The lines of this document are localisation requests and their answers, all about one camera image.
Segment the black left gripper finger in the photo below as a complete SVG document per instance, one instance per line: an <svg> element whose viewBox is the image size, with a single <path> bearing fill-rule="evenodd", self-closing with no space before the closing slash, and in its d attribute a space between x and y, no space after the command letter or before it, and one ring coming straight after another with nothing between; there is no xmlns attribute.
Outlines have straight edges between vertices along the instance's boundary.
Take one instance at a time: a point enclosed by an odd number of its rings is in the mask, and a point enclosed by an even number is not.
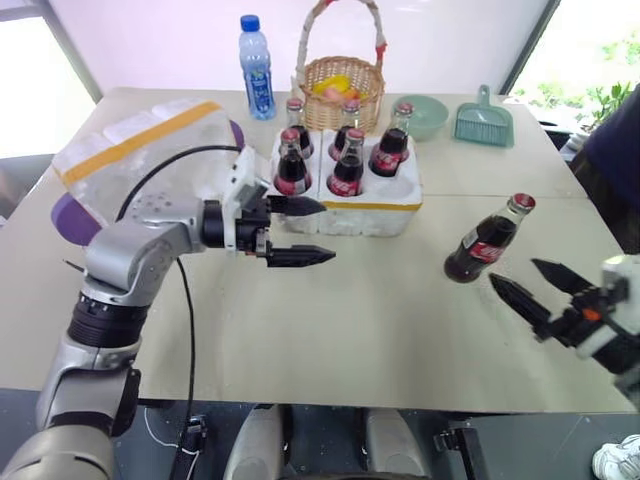
<svg viewBox="0 0 640 480"><path fill-rule="evenodd" d="M271 248L266 256L269 268L304 268L325 263L336 253L316 245L292 245L287 248Z"/></svg>
<svg viewBox="0 0 640 480"><path fill-rule="evenodd" d="M272 213L289 217L305 217L326 210L319 201L304 196L269 195L267 200Z"/></svg>

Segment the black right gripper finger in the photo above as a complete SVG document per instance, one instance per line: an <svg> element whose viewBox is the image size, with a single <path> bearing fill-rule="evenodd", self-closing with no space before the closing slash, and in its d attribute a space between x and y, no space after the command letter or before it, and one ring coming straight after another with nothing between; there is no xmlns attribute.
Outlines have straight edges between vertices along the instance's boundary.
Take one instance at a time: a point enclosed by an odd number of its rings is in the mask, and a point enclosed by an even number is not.
<svg viewBox="0 0 640 480"><path fill-rule="evenodd" d="M596 297L596 286L564 264L543 259L531 262L551 285L572 298Z"/></svg>
<svg viewBox="0 0 640 480"><path fill-rule="evenodd" d="M531 326L539 342L551 337L549 330L551 312L548 309L517 282L496 273L490 273L488 277L499 298Z"/></svg>

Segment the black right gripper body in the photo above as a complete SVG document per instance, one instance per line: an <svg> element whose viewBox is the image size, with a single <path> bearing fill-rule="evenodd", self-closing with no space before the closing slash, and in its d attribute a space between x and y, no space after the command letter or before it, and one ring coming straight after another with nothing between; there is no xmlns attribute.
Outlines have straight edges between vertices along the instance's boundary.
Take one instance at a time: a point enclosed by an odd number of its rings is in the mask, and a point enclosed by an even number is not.
<svg viewBox="0 0 640 480"><path fill-rule="evenodd" d="M594 341L597 346L623 345L626 334L613 321L616 306L626 300L626 288L596 286L558 286L571 296L570 306L562 315L547 324L547 336L564 346L585 346Z"/></svg>

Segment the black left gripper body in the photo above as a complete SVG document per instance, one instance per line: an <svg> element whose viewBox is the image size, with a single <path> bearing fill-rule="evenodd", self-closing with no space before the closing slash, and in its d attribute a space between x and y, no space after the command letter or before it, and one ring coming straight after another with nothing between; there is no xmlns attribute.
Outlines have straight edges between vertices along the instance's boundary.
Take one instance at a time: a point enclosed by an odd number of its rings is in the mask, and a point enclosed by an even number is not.
<svg viewBox="0 0 640 480"><path fill-rule="evenodd" d="M271 226L271 204L268 198L261 198L241 209L235 220L235 250L260 258L272 256L269 238Z"/></svg>

